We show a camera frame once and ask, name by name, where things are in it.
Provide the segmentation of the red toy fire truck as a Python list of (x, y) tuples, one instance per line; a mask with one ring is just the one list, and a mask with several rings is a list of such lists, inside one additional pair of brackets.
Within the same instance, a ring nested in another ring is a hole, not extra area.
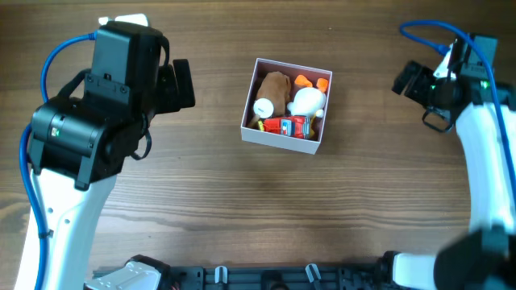
[(306, 116), (267, 118), (263, 121), (265, 132), (297, 139), (311, 139), (314, 136), (311, 125), (311, 120)]

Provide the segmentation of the white rattle drum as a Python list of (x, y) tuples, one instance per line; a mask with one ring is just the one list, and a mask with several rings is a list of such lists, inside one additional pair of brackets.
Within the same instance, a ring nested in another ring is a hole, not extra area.
[(248, 122), (248, 128), (255, 128), (261, 119), (271, 118), (274, 113), (274, 104), (267, 98), (257, 99), (252, 107), (253, 116)]

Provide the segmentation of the brown plush bear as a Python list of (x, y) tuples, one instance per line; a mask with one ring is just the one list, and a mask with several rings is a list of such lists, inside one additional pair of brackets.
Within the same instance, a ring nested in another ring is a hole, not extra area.
[(282, 72), (269, 72), (263, 79), (256, 99), (266, 98), (275, 109), (284, 109), (290, 99), (292, 89), (290, 78)]

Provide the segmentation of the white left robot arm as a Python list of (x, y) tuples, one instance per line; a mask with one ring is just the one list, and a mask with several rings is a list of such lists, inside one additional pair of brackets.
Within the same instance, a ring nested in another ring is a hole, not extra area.
[(87, 280), (100, 213), (126, 158), (150, 148), (158, 114), (195, 104), (189, 63), (142, 14), (107, 20), (84, 35), (93, 62), (55, 97), (44, 93), (19, 143), (30, 202), (17, 289), (170, 289), (169, 267), (136, 256)]

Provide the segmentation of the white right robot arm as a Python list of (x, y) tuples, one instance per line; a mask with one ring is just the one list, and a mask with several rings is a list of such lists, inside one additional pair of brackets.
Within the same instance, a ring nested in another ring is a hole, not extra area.
[(377, 274), (414, 289), (513, 289), (515, 287), (515, 195), (503, 141), (501, 115), (510, 149), (515, 149), (515, 92), (496, 83), (493, 103), (486, 65), (493, 63), (497, 39), (472, 34), (480, 58), (463, 39), (450, 45), (439, 67), (406, 64), (392, 90), (420, 104), (426, 115), (447, 122), (461, 141), (468, 170), (469, 232), (435, 255), (387, 253)]

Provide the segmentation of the white plush duck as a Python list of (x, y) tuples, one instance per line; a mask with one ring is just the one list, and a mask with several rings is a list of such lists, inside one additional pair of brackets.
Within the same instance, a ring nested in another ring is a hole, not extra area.
[(307, 77), (300, 74), (294, 84), (300, 89), (295, 93), (293, 101), (287, 104), (291, 115), (302, 115), (309, 118), (322, 118), (327, 102), (326, 92), (329, 88), (329, 80), (319, 78), (313, 85)]

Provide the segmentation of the pink cardboard box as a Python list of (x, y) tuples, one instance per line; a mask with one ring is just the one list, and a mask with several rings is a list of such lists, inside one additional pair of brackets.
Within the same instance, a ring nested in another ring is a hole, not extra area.
[[(293, 101), (295, 93), (300, 89), (294, 84), (296, 77), (300, 74), (308, 78), (313, 85), (316, 85), (316, 81), (319, 78), (328, 79), (330, 84), (326, 92), (327, 102), (324, 108), (324, 116), (322, 118), (309, 118), (311, 120), (311, 128), (314, 130), (314, 136), (311, 139), (297, 139), (289, 136), (278, 135), (274, 133), (268, 133), (260, 131), (258, 125), (255, 128), (248, 128), (247, 124), (251, 120), (253, 113), (252, 107), (254, 102), (257, 100), (256, 95), (258, 89), (268, 73), (281, 72), (290, 78), (292, 89), (290, 91), (290, 99), (286, 103), (284, 109), (275, 109), (271, 118), (283, 118), (290, 116), (302, 116), (302, 115), (291, 115), (287, 109), (287, 104)], [(308, 154), (314, 154), (321, 143), (324, 131), (324, 125), (327, 116), (327, 107), (330, 97), (331, 89), (331, 78), (332, 72), (319, 68), (311, 68), (296, 64), (288, 64), (275, 60), (266, 60), (258, 58), (256, 60), (252, 80), (246, 100), (246, 106), (243, 110), (243, 118), (241, 122), (241, 137), (243, 141), (268, 145), (272, 147), (284, 148), (292, 151), (300, 151)]]

